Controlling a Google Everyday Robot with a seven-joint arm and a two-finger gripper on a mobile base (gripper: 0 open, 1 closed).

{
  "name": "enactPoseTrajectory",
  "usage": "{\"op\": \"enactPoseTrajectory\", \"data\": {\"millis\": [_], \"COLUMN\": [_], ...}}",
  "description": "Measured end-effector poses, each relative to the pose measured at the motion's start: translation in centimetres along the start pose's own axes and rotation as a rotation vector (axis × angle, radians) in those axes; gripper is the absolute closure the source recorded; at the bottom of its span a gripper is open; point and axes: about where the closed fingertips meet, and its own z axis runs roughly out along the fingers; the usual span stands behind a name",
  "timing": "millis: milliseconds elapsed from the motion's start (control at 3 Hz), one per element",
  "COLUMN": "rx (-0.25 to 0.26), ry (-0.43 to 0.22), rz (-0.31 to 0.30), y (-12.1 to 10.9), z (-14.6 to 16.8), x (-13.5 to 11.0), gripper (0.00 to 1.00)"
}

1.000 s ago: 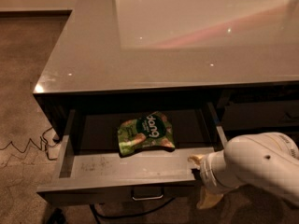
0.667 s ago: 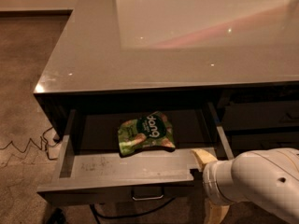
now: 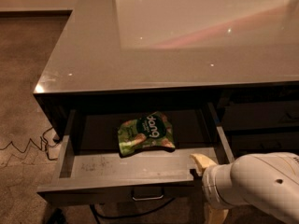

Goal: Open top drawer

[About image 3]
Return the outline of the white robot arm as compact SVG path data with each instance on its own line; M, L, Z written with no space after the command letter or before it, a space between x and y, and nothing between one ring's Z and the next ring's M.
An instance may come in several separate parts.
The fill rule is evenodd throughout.
M285 224L299 224L299 156L289 152L244 155L217 164L204 154L191 158L202 175L205 224L223 224L228 211L252 205Z

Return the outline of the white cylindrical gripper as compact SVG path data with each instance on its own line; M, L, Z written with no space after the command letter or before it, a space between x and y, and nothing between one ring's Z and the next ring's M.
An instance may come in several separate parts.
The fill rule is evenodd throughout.
M240 196L231 178L232 165L217 165L200 153L191 154L190 157L196 164L196 173L203 176L203 191L208 201L204 204L204 224L223 224L228 209L240 204Z

